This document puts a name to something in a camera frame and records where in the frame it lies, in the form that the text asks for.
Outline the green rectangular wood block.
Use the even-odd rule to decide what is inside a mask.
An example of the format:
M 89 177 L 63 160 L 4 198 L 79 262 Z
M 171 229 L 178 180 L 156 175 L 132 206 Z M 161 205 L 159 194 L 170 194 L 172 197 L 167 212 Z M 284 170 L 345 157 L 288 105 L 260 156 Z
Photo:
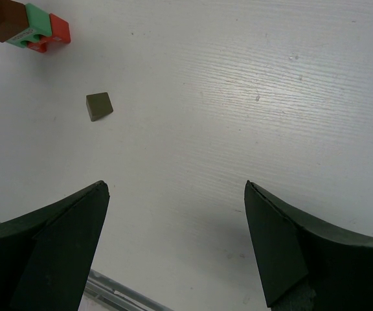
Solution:
M 28 42 L 39 42 L 42 36 L 52 36 L 51 21 L 46 11 L 32 3 L 27 3 L 25 10 L 28 18 L 28 27 L 7 41 L 9 44 L 21 48 L 25 48 Z

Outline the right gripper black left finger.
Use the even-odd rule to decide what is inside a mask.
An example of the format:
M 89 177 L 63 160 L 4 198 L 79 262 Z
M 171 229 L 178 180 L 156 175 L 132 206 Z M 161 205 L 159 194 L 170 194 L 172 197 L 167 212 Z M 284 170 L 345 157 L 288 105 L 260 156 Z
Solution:
M 77 310 L 108 204 L 97 181 L 0 223 L 0 310 Z

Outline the olive roof wood block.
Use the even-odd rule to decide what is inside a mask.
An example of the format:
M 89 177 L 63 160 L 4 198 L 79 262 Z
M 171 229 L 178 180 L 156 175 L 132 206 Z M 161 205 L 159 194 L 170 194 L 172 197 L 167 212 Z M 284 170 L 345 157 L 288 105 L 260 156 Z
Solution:
M 107 92 L 87 95 L 86 106 L 91 122 L 113 113 L 113 106 Z

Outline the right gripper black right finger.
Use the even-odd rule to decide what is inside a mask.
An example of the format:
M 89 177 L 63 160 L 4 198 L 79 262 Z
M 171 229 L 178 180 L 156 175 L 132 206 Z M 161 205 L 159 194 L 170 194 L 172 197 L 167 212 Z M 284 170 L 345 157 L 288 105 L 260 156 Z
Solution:
M 268 308 L 373 310 L 373 236 L 321 220 L 253 182 L 244 201 Z

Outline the brown wood block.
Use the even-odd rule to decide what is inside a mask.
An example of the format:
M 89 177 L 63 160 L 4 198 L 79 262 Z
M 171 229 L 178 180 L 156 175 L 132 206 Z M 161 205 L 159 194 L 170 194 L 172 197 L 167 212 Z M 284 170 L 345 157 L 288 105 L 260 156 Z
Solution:
M 0 42 L 4 43 L 29 27 L 23 3 L 0 0 Z

